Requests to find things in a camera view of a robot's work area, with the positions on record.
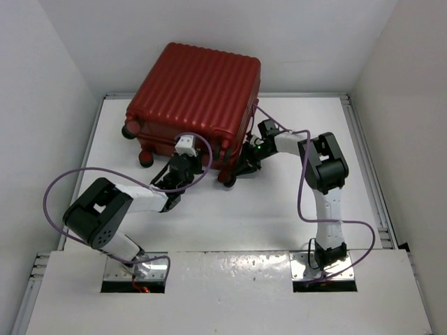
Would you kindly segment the red hard-shell suitcase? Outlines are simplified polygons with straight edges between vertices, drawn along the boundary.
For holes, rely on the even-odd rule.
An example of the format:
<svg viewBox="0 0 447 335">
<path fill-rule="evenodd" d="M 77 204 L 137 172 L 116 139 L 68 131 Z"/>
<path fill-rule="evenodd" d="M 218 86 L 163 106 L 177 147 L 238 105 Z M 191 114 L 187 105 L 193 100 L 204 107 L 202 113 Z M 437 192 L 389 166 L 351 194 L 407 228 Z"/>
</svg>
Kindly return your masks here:
<svg viewBox="0 0 447 335">
<path fill-rule="evenodd" d="M 139 163 L 149 168 L 155 155 L 173 154 L 177 135 L 199 134 L 200 149 L 212 149 L 203 163 L 231 187 L 260 85 L 256 57 L 168 43 L 127 107 L 122 135 L 139 141 Z"/>
</svg>

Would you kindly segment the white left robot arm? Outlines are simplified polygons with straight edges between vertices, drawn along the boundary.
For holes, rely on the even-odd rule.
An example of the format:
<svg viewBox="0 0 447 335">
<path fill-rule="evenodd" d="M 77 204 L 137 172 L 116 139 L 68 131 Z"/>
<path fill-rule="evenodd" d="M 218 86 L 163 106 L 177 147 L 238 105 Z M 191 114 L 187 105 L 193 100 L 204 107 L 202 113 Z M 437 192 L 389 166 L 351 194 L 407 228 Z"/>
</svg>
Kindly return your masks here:
<svg viewBox="0 0 447 335">
<path fill-rule="evenodd" d="M 137 274 L 148 268 L 144 249 L 119 227 L 130 213 L 165 213 L 179 204 L 184 188 L 203 173 L 201 154 L 174 154 L 149 186 L 123 186 L 96 179 L 66 210 L 63 222 L 83 243 L 114 258 Z"/>
</svg>

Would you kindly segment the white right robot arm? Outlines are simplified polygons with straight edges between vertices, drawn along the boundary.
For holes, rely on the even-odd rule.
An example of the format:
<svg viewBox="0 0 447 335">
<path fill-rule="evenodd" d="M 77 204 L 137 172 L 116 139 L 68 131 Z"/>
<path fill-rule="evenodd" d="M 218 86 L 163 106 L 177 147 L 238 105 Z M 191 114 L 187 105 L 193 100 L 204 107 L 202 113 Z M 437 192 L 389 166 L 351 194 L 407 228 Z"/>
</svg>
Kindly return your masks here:
<svg viewBox="0 0 447 335">
<path fill-rule="evenodd" d="M 308 139 L 306 133 L 281 130 L 270 119 L 258 124 L 260 136 L 247 135 L 234 175 L 251 174 L 261 169 L 261 161 L 275 154 L 298 156 L 304 180 L 312 189 L 316 204 L 317 231 L 314 259 L 308 266 L 323 271 L 347 256 L 342 233 L 341 197 L 349 167 L 333 133 Z"/>
</svg>

